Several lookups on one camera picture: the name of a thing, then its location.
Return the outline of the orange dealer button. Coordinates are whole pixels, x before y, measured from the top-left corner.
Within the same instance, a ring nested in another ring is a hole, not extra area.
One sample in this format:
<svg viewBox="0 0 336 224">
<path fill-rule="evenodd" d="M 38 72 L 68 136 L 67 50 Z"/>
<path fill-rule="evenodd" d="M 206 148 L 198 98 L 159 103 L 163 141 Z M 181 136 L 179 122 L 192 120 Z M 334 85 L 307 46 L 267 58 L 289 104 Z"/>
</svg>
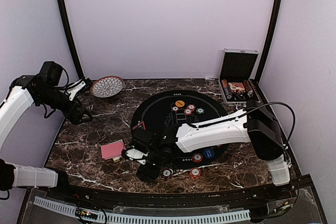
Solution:
<svg viewBox="0 0 336 224">
<path fill-rule="evenodd" d="M 185 102 L 183 100 L 177 100 L 175 102 L 175 106 L 178 108 L 183 108 L 185 106 Z"/>
</svg>

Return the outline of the red playing card deck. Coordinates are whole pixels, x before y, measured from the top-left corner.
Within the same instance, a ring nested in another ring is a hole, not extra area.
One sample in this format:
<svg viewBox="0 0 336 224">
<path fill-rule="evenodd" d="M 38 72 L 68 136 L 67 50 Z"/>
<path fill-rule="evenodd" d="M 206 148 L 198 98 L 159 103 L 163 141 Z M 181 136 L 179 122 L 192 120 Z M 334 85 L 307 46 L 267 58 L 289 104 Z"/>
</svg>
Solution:
<svg viewBox="0 0 336 224">
<path fill-rule="evenodd" d="M 105 160 L 120 157 L 122 151 L 125 149 L 122 140 L 101 146 L 101 155 Z"/>
</svg>

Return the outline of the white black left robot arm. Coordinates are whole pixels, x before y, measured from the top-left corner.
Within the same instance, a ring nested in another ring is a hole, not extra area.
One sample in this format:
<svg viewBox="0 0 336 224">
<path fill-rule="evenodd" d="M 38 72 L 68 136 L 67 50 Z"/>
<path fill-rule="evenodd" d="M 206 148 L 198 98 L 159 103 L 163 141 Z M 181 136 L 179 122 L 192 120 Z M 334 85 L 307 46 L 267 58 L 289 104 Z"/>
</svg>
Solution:
<svg viewBox="0 0 336 224">
<path fill-rule="evenodd" d="M 7 97 L 1 103 L 1 145 L 21 116 L 33 105 L 50 106 L 59 110 L 73 125 L 90 122 L 93 116 L 77 98 L 77 93 L 86 87 L 79 80 L 70 92 L 62 92 L 48 83 L 42 74 L 21 76 L 15 79 Z M 55 188 L 61 184 L 59 173 L 53 169 L 17 165 L 1 160 L 1 191 L 13 187 Z"/>
</svg>

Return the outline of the red poker chip stack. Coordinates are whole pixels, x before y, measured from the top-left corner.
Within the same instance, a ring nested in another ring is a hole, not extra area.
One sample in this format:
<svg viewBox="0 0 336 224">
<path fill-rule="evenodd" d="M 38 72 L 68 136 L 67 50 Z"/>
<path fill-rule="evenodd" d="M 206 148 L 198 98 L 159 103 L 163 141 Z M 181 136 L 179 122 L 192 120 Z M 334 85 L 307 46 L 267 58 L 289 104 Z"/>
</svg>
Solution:
<svg viewBox="0 0 336 224">
<path fill-rule="evenodd" d="M 190 170 L 190 178 L 199 179 L 202 175 L 202 171 L 199 168 L 192 168 Z"/>
</svg>

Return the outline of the brown poker chip stack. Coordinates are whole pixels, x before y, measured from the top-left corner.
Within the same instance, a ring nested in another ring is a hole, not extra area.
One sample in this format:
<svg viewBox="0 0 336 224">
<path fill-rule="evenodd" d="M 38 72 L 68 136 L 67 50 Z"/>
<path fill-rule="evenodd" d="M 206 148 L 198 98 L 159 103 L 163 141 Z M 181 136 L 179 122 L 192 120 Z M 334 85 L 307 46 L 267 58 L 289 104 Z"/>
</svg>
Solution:
<svg viewBox="0 0 336 224">
<path fill-rule="evenodd" d="M 162 172 L 162 176 L 164 177 L 171 177 L 174 173 L 174 170 L 171 169 L 171 168 L 168 168 L 168 169 L 164 169 L 163 172 Z"/>
</svg>

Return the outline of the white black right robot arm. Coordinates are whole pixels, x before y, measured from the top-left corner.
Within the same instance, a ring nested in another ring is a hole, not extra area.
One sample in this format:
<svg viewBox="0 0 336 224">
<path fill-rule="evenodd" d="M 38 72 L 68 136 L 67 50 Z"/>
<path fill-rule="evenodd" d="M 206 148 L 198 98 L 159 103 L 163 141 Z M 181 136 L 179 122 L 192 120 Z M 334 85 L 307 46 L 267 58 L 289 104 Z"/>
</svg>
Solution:
<svg viewBox="0 0 336 224">
<path fill-rule="evenodd" d="M 290 160 L 285 158 L 285 143 L 277 118 L 266 105 L 248 102 L 246 108 L 226 116 L 202 122 L 183 122 L 172 125 L 145 125 L 133 131 L 132 144 L 142 156 L 137 171 L 140 180 L 151 182 L 159 176 L 163 165 L 193 155 L 191 168 L 200 163 L 197 155 L 217 154 L 215 146 L 251 142 L 257 157 L 267 163 L 275 186 L 290 182 Z"/>
</svg>

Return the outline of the blue small blind button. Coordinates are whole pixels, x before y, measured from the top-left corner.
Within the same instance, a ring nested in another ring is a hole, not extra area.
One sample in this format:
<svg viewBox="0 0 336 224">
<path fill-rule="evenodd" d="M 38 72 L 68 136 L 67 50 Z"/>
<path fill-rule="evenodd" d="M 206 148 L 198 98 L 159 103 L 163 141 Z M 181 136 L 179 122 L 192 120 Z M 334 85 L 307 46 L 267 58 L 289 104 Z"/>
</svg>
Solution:
<svg viewBox="0 0 336 224">
<path fill-rule="evenodd" d="M 207 159 L 212 159 L 215 157 L 215 151 L 211 148 L 207 148 L 203 151 L 203 156 Z"/>
</svg>

